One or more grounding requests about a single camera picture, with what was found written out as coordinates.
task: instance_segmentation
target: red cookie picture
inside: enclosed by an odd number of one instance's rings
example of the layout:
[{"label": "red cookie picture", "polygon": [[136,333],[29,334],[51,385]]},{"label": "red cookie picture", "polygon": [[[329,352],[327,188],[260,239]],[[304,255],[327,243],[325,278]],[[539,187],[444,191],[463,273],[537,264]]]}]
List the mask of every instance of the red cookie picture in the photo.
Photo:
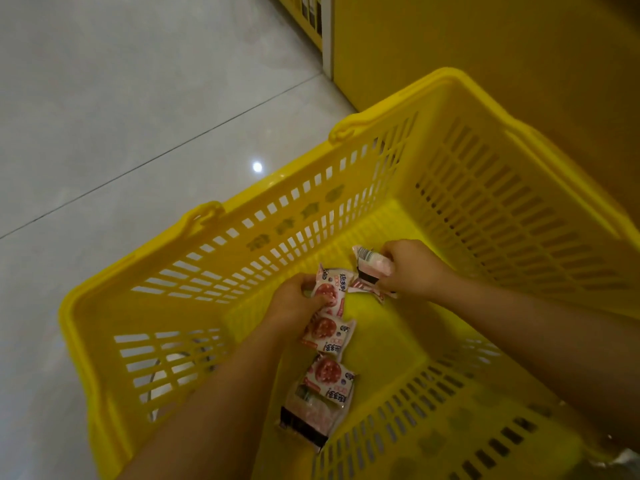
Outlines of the red cookie picture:
[{"label": "red cookie picture", "polygon": [[326,307],[336,306],[338,303],[338,291],[335,289],[331,283],[323,283],[318,286],[316,290],[316,295],[323,294],[329,297],[329,302],[325,305]]},{"label": "red cookie picture", "polygon": [[327,339],[337,328],[338,325],[331,318],[321,317],[311,324],[311,336],[315,339]]},{"label": "red cookie picture", "polygon": [[340,364],[329,358],[322,359],[316,367],[316,380],[323,384],[334,384],[340,380]]}]

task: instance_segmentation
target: plastic wrapper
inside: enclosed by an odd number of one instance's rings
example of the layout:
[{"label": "plastic wrapper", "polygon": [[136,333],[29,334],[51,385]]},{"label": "plastic wrapper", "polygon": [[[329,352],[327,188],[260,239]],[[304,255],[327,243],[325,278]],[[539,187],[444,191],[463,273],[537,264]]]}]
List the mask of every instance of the plastic wrapper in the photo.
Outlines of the plastic wrapper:
[{"label": "plastic wrapper", "polygon": [[342,351],[348,345],[355,327],[355,320],[344,322],[320,311],[305,328],[300,343],[318,352],[335,355],[340,361]]},{"label": "plastic wrapper", "polygon": [[323,294],[329,302],[320,309],[320,313],[340,318],[344,312],[344,296],[353,281],[355,273],[347,269],[325,269],[322,264],[316,273],[316,286],[311,296]]},{"label": "plastic wrapper", "polygon": [[354,254],[356,255],[356,261],[358,263],[358,276],[352,282],[349,292],[368,292],[374,294],[380,302],[383,294],[396,298],[396,293],[393,291],[382,291],[377,288],[376,283],[380,278],[386,278],[391,276],[396,270],[394,262],[391,259],[382,256],[382,254],[375,251],[368,250],[362,246],[352,247]]},{"label": "plastic wrapper", "polygon": [[355,374],[331,357],[318,354],[304,378],[294,384],[280,409],[280,427],[322,450],[347,416]]}]

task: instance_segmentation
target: person's left arm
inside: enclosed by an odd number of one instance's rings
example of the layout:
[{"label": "person's left arm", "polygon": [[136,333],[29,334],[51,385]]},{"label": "person's left arm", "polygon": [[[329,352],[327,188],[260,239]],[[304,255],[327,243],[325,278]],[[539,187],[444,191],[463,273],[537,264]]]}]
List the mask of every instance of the person's left arm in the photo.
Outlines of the person's left arm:
[{"label": "person's left arm", "polygon": [[260,325],[156,432],[118,480],[251,476],[284,346],[326,303],[322,295],[306,298],[302,293],[315,279],[297,274],[281,284]]}]

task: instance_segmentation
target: tile grout line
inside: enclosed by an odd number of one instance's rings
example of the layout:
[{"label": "tile grout line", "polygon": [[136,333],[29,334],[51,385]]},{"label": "tile grout line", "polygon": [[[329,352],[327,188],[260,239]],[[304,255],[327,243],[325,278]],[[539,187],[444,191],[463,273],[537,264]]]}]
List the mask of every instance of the tile grout line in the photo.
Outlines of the tile grout line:
[{"label": "tile grout line", "polygon": [[0,236],[0,239],[4,239],[5,237],[7,237],[7,236],[9,236],[9,235],[13,234],[14,232],[19,231],[20,229],[23,229],[23,228],[27,227],[28,225],[33,224],[33,223],[34,223],[34,222],[36,222],[36,221],[39,221],[41,218],[46,217],[46,216],[48,216],[48,215],[52,214],[53,212],[55,212],[55,211],[57,211],[57,210],[60,210],[60,209],[62,209],[63,207],[68,206],[70,203],[73,203],[73,202],[75,202],[76,200],[80,200],[80,199],[82,199],[82,197],[85,197],[85,196],[89,195],[90,193],[95,192],[96,190],[101,189],[102,187],[104,187],[104,186],[106,186],[106,185],[109,185],[110,183],[112,183],[112,182],[116,181],[116,180],[117,180],[117,179],[119,179],[120,177],[124,177],[126,174],[131,173],[132,171],[135,171],[135,170],[137,170],[138,168],[143,167],[144,165],[146,165],[146,164],[148,164],[148,163],[151,163],[152,161],[155,161],[155,160],[157,160],[157,159],[158,159],[158,158],[160,158],[160,157],[165,156],[167,153],[171,153],[172,151],[177,150],[177,149],[178,149],[178,148],[180,148],[181,146],[184,146],[185,144],[192,142],[192,141],[193,141],[193,140],[195,140],[196,138],[199,138],[200,136],[204,136],[204,135],[206,135],[207,133],[210,133],[211,131],[213,131],[213,130],[214,130],[214,129],[216,129],[216,128],[220,128],[220,126],[227,124],[229,121],[233,121],[233,120],[235,120],[236,118],[238,118],[238,117],[242,116],[243,114],[245,114],[245,113],[247,113],[247,112],[249,112],[249,111],[252,111],[252,110],[254,110],[254,109],[255,109],[255,108],[257,108],[257,107],[260,107],[261,105],[266,104],[266,103],[268,103],[269,101],[271,101],[271,100],[273,100],[273,99],[276,99],[276,97],[279,97],[279,96],[282,96],[283,94],[288,93],[288,92],[289,92],[290,90],[292,90],[292,89],[295,89],[295,88],[297,88],[297,87],[299,87],[299,86],[302,86],[302,84],[305,84],[305,83],[309,82],[310,80],[315,79],[316,77],[318,77],[319,75],[322,75],[322,74],[323,74],[323,72],[322,72],[322,71],[320,71],[320,72],[318,72],[317,74],[315,74],[315,75],[313,75],[313,76],[309,77],[308,79],[305,79],[305,80],[303,80],[302,82],[297,83],[295,86],[292,86],[292,87],[290,87],[290,88],[288,88],[288,89],[284,90],[283,92],[276,94],[275,96],[272,96],[272,97],[270,97],[270,98],[268,98],[268,99],[265,99],[265,100],[264,100],[264,101],[262,101],[261,103],[258,103],[258,104],[256,104],[255,106],[252,106],[252,107],[250,107],[249,109],[246,109],[246,110],[244,110],[243,112],[241,112],[241,113],[239,113],[239,114],[236,114],[236,115],[235,115],[235,116],[233,116],[232,118],[229,118],[228,120],[223,121],[223,122],[222,122],[222,123],[220,123],[220,124],[217,124],[217,125],[216,125],[216,126],[214,126],[213,128],[210,128],[210,129],[208,129],[208,130],[206,130],[206,131],[203,131],[202,133],[197,134],[196,136],[194,136],[194,137],[192,137],[192,138],[189,138],[188,140],[183,141],[182,143],[180,143],[180,144],[178,144],[178,145],[174,146],[174,147],[173,147],[173,148],[171,148],[170,150],[167,150],[167,151],[165,151],[165,152],[163,152],[163,153],[160,153],[158,156],[155,156],[155,157],[153,157],[153,158],[151,158],[151,159],[149,159],[149,160],[147,160],[147,161],[145,161],[145,162],[140,163],[140,165],[135,166],[135,167],[133,167],[133,168],[131,168],[131,169],[127,170],[127,171],[126,171],[126,172],[124,172],[124,173],[121,173],[121,174],[120,174],[120,175],[118,175],[117,177],[113,177],[112,179],[107,180],[105,183],[100,184],[100,185],[98,185],[98,186],[97,186],[97,187],[95,187],[95,188],[92,188],[91,190],[89,190],[89,191],[87,191],[87,192],[83,193],[82,195],[78,195],[78,197],[75,197],[75,198],[73,198],[73,199],[71,199],[71,200],[69,200],[69,201],[67,201],[67,202],[64,202],[63,204],[61,204],[61,205],[57,206],[55,209],[48,210],[48,211],[47,211],[47,212],[45,212],[43,215],[38,216],[38,217],[36,217],[35,219],[32,219],[32,220],[30,220],[29,222],[27,222],[27,223],[25,223],[25,224],[22,224],[21,226],[18,226],[18,227],[16,227],[15,229],[13,229],[13,230],[11,230],[11,231],[7,232],[6,234],[4,234],[4,235]]}]

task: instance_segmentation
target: white floor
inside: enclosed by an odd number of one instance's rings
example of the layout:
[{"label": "white floor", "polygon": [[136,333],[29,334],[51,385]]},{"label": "white floor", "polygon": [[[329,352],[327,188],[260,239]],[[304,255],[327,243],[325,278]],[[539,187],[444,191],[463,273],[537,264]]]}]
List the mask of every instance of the white floor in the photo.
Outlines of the white floor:
[{"label": "white floor", "polygon": [[275,0],[4,0],[0,478],[91,479],[74,286],[353,108]]}]

